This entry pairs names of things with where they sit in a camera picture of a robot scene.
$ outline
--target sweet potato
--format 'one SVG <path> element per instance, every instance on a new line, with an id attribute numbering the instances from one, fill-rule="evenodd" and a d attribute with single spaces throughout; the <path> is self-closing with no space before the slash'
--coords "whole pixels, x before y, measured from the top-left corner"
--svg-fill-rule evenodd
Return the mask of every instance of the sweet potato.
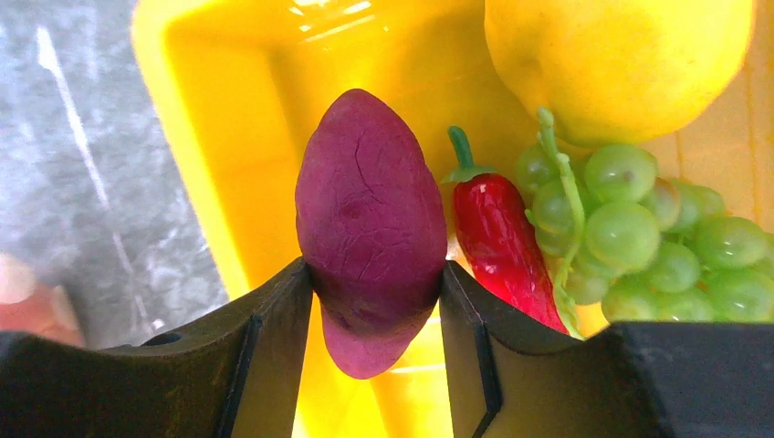
<path id="1" fill-rule="evenodd" d="M 389 369 L 430 316 L 445 262 L 441 194 L 417 139 L 373 95 L 345 92 L 309 139 L 296 207 L 330 356 L 356 379 Z"/>

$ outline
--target yellow container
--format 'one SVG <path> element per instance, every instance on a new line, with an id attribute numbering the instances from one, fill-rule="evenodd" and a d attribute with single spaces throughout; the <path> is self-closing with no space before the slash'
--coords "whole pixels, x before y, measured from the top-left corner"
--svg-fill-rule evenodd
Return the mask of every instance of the yellow container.
<path id="1" fill-rule="evenodd" d="M 476 160 L 512 176 L 537 126 L 497 78 L 480 0 L 141 0 L 137 59 L 231 298 L 299 254 L 294 187 L 306 140 L 341 92 L 363 88 L 412 128 L 431 171 Z M 645 144 L 662 174 L 709 185 L 774 231 L 774 0 L 761 0 L 744 70 L 699 120 Z M 448 208 L 450 187 L 443 194 Z M 390 371 L 339 372 L 309 328 L 294 436 L 451 436 L 437 312 Z M 605 324 L 580 308 L 583 331 Z"/>

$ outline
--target countertop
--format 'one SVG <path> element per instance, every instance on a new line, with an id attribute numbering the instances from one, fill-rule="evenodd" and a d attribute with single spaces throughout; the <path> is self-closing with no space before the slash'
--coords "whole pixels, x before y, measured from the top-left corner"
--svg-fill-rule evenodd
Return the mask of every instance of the countertop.
<path id="1" fill-rule="evenodd" d="M 65 287 L 92 348 L 227 301 L 132 53 L 134 4 L 0 8 L 0 251 Z"/>

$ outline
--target yellow pear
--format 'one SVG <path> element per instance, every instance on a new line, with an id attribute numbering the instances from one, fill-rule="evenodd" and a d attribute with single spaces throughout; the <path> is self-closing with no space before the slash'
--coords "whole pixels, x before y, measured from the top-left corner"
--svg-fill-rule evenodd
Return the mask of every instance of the yellow pear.
<path id="1" fill-rule="evenodd" d="M 637 143 L 683 128 L 726 88 L 755 13 L 755 0 L 486 0 L 486 42 L 563 140 Z"/>

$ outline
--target fake vegetable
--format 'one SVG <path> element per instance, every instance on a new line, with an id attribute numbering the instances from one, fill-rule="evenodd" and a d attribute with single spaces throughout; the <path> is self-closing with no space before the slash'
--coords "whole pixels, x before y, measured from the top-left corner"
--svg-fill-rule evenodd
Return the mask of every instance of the fake vegetable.
<path id="1" fill-rule="evenodd" d="M 599 146 L 684 127 L 748 50 L 756 0 L 486 0 L 498 75 L 557 136 Z"/>
<path id="2" fill-rule="evenodd" d="M 771 235 L 729 215 L 718 192 L 658 178 L 655 159 L 631 145 L 592 152 L 576 178 L 550 111 L 538 119 L 539 147 L 522 154 L 518 181 L 535 194 L 529 213 L 559 266 L 555 289 L 601 303 L 608 321 L 774 322 Z"/>
<path id="3" fill-rule="evenodd" d="M 537 321 L 568 333 L 551 280 L 516 186 L 494 169 L 475 166 L 465 133 L 449 128 L 460 167 L 446 183 L 453 194 L 456 236 L 476 280 Z"/>
<path id="4" fill-rule="evenodd" d="M 296 207 L 330 356 L 356 379 L 387 370 L 429 318 L 445 264 L 441 194 L 419 143 L 379 99 L 345 92 L 309 139 Z"/>

